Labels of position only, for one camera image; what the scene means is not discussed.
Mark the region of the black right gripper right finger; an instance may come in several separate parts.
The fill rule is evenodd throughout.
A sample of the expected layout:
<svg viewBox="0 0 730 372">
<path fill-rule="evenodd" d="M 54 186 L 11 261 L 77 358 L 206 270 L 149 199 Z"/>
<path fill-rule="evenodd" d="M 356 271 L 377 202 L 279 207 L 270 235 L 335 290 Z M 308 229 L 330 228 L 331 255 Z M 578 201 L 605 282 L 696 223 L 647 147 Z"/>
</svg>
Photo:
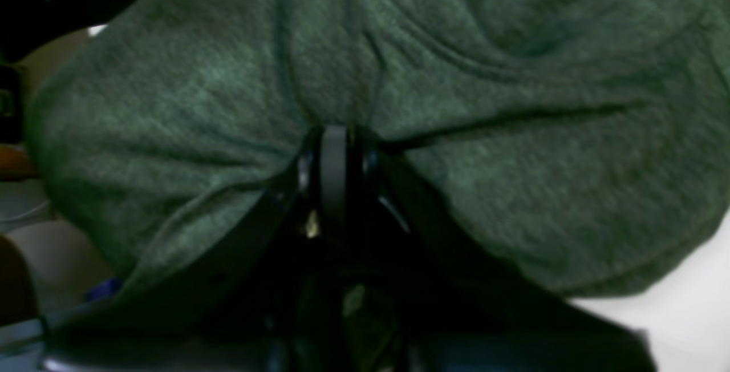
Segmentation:
<svg viewBox="0 0 730 372">
<path fill-rule="evenodd" d="M 394 305 L 398 371 L 654 371 L 641 334 L 576 309 L 484 252 L 440 195 L 356 133 L 357 252 Z"/>
</svg>

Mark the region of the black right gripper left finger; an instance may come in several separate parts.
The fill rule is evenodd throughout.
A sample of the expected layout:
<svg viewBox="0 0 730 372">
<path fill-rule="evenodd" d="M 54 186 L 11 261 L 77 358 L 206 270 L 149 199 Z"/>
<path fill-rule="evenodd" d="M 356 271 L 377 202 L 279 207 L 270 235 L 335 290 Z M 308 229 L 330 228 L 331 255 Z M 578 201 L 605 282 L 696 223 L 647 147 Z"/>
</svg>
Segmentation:
<svg viewBox="0 0 730 372">
<path fill-rule="evenodd" d="M 325 273 L 346 216 L 348 130 L 316 128 L 205 255 L 159 286 L 52 326 L 44 371 L 342 371 L 340 289 Z"/>
</svg>

